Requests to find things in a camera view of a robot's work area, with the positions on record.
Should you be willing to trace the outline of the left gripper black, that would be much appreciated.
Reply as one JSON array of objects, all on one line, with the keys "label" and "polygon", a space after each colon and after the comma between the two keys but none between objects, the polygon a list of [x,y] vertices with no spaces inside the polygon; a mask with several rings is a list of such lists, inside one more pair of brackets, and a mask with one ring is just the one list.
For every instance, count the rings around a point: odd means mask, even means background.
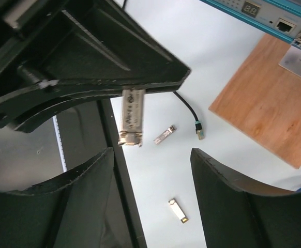
[{"label": "left gripper black", "polygon": [[63,74],[62,1],[36,1],[39,7],[26,27],[13,29],[3,15],[15,1],[0,9],[0,103],[45,103],[59,98]]}]

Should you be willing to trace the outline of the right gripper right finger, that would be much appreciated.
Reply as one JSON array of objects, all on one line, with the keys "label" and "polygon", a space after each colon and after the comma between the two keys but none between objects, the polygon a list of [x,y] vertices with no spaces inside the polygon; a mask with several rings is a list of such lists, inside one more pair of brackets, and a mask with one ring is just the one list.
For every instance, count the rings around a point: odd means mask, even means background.
[{"label": "right gripper right finger", "polygon": [[190,155],[207,247],[301,247],[301,191],[277,188]]}]

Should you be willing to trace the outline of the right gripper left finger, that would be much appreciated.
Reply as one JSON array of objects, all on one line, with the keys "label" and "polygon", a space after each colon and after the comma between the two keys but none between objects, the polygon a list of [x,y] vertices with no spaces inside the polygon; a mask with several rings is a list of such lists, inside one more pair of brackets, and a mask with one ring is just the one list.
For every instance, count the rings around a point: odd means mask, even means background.
[{"label": "right gripper left finger", "polygon": [[113,176],[107,148],[23,191],[0,191],[0,247],[99,247]]}]

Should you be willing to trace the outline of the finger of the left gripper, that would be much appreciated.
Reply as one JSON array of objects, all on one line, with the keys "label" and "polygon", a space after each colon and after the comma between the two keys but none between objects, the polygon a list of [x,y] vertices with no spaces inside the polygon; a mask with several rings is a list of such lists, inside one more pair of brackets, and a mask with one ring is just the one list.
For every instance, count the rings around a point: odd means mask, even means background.
[{"label": "finger of the left gripper", "polygon": [[175,91],[189,73],[113,1],[66,2],[18,67],[37,103]]}]

